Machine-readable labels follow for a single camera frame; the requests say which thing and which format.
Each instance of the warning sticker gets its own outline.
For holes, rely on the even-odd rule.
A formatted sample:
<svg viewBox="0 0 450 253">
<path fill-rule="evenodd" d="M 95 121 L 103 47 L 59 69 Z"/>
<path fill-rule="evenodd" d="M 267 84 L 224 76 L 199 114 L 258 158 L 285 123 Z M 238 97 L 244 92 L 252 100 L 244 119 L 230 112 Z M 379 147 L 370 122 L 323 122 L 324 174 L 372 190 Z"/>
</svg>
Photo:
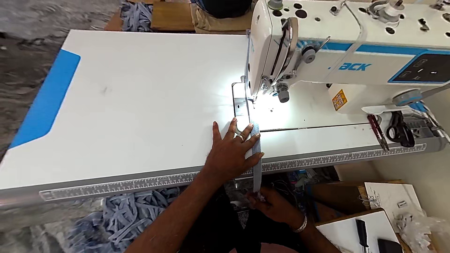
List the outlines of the warning sticker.
<svg viewBox="0 0 450 253">
<path fill-rule="evenodd" d="M 344 91 L 340 90 L 333 98 L 334 109 L 339 110 L 345 103 L 347 103 L 347 98 L 345 98 Z"/>
</svg>

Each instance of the finger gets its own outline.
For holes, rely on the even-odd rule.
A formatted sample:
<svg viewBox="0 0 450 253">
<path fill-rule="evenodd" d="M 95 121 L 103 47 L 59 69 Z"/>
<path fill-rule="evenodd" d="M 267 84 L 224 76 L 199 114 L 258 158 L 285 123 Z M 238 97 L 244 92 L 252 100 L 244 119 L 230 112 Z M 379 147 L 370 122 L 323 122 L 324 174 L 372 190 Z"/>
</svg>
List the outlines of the finger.
<svg viewBox="0 0 450 253">
<path fill-rule="evenodd" d="M 258 152 L 254 153 L 251 157 L 245 159 L 244 168 L 247 170 L 248 168 L 257 165 L 263 155 L 264 152 Z"/>
<path fill-rule="evenodd" d="M 248 196 L 248 200 L 250 201 L 250 204 L 253 208 L 260 210 L 264 214 L 272 207 L 269 203 L 261 202 L 251 195 Z"/>
<path fill-rule="evenodd" d="M 259 137 L 261 137 L 261 134 L 257 133 L 255 135 L 253 135 L 249 140 L 245 141 L 243 143 L 244 149 L 245 150 L 251 149 L 255 145 L 255 143 L 258 141 Z"/>
<path fill-rule="evenodd" d="M 250 123 L 245 129 L 244 131 L 242 131 L 241 136 L 244 139 L 244 141 L 247 139 L 248 135 L 250 134 L 250 132 L 253 129 L 253 123 Z"/>
<path fill-rule="evenodd" d="M 236 129 L 236 117 L 234 117 L 228 127 L 228 131 L 225 134 L 224 140 L 231 140 L 234 137 L 235 129 Z"/>
<path fill-rule="evenodd" d="M 278 192 L 275 189 L 267 188 L 267 187 L 261 187 L 259 190 L 261 192 L 261 195 L 263 195 L 267 201 L 270 202 L 270 200 L 273 200 L 277 197 Z"/>
<path fill-rule="evenodd" d="M 212 124 L 212 145 L 216 144 L 220 140 L 222 140 L 222 136 L 219 131 L 219 125 L 214 121 Z"/>
</svg>

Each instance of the hand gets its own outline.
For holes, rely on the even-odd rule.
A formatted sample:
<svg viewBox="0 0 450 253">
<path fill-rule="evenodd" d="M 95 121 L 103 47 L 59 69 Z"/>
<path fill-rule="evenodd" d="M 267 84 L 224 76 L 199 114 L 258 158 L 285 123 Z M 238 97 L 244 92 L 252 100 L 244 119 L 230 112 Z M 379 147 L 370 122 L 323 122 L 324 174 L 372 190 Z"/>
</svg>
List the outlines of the hand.
<svg viewBox="0 0 450 253">
<path fill-rule="evenodd" d="M 212 149 L 199 176 L 207 175 L 208 179 L 213 179 L 217 185 L 222 185 L 226 181 L 241 175 L 255 166 L 264 155 L 264 153 L 258 152 L 245 159 L 245 153 L 255 145 L 260 134 L 257 133 L 249 140 L 242 142 L 239 136 L 234 137 L 236 123 L 236 118 L 233 118 L 223 139 L 217 123 L 214 121 L 212 125 Z M 242 131 L 241 136 L 244 140 L 247 139 L 252 129 L 253 124 L 249 124 Z"/>
<path fill-rule="evenodd" d="M 260 210 L 274 221 L 287 223 L 293 229 L 301 227 L 303 219 L 305 218 L 304 215 L 297 208 L 293 207 L 276 190 L 261 187 L 260 192 L 266 199 L 265 202 L 261 202 L 254 196 L 247 194 L 247 198 L 254 208 Z"/>
</svg>

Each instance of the silver bracelet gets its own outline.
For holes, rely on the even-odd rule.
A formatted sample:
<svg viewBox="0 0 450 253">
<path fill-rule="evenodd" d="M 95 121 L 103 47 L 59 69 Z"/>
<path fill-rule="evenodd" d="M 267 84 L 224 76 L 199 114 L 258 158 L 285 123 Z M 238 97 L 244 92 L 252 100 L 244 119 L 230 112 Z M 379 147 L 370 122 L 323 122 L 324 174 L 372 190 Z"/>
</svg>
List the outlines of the silver bracelet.
<svg viewBox="0 0 450 253">
<path fill-rule="evenodd" d="M 302 232 L 305 229 L 307 222 L 308 222 L 308 218 L 305 215 L 305 219 L 303 220 L 303 224 L 297 229 L 292 229 L 292 231 L 294 231 L 296 233 Z"/>
</svg>

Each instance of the plastic bag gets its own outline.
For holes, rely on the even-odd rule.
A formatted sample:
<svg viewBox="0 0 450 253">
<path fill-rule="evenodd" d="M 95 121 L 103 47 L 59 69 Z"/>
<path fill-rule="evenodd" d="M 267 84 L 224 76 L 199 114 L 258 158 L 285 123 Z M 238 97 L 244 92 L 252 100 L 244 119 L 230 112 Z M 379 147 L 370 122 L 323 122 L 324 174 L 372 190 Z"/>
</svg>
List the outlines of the plastic bag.
<svg viewBox="0 0 450 253">
<path fill-rule="evenodd" d="M 414 253 L 434 253 L 428 249 L 430 245 L 429 234 L 433 232 L 440 237 L 450 240 L 450 224 L 440 218 L 427 217 L 425 211 L 405 212 L 396 217 L 396 224 L 400 229 L 403 241 Z"/>
</svg>

